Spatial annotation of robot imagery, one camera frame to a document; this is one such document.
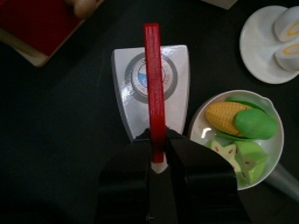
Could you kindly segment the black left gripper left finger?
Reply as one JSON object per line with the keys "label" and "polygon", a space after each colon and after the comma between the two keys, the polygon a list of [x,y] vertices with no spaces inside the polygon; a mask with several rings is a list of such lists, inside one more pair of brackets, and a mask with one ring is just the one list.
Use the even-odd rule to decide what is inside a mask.
{"label": "black left gripper left finger", "polygon": [[117,151],[98,175],[94,224],[146,224],[149,212],[149,129]]}

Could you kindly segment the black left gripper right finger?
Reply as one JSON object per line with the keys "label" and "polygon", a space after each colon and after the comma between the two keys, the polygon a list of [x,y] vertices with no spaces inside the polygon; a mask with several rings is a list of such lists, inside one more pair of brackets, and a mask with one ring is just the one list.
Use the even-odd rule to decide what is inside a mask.
{"label": "black left gripper right finger", "polygon": [[250,224],[229,162],[170,129],[165,156],[178,224]]}

